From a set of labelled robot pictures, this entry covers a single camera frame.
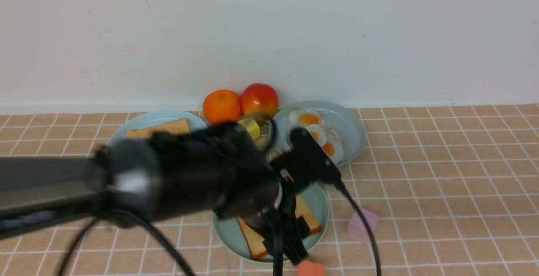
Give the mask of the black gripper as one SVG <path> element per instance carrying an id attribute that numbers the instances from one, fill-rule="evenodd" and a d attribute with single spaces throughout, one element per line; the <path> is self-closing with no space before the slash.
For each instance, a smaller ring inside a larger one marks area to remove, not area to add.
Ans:
<path id="1" fill-rule="evenodd" d="M 304 217 L 295 216 L 295 198 L 299 192 L 289 174 L 282 176 L 279 187 L 277 206 L 270 206 L 242 221 L 269 243 L 273 264 L 290 261 L 292 265 L 299 265 L 308 256 L 304 239 L 310 236 L 310 227 Z"/>

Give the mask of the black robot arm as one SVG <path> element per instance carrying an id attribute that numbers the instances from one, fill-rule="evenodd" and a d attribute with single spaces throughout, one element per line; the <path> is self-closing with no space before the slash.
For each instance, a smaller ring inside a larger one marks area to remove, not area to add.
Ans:
<path id="1" fill-rule="evenodd" d="M 212 211 L 243 219 L 293 265 L 310 229 L 294 213 L 291 180 L 271 167 L 244 127 L 123 139 L 89 158 L 2 157 L 1 238 L 94 217 L 120 228 Z M 282 238 L 277 245 L 277 237 Z"/>

